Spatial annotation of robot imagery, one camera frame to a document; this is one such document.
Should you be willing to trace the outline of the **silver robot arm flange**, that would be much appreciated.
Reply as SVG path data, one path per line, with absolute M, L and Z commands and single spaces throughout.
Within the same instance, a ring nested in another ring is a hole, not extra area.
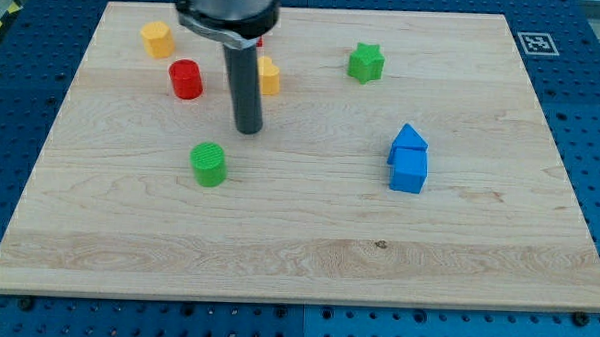
M 179 23 L 231 49 L 255 47 L 278 22 L 280 0 L 177 0 Z

